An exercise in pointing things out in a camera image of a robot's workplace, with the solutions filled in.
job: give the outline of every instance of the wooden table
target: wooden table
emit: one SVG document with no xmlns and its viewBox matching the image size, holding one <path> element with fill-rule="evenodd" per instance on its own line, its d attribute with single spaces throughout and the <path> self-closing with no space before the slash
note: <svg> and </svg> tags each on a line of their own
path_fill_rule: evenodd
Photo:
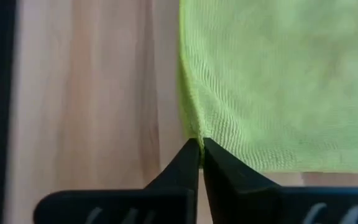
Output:
<svg viewBox="0 0 358 224">
<path fill-rule="evenodd" d="M 63 189 L 143 187 L 185 142 L 176 98 L 178 0 L 21 0 L 5 223 Z M 267 174 L 358 185 L 358 174 Z M 211 223 L 205 189 L 199 223 Z"/>
</svg>

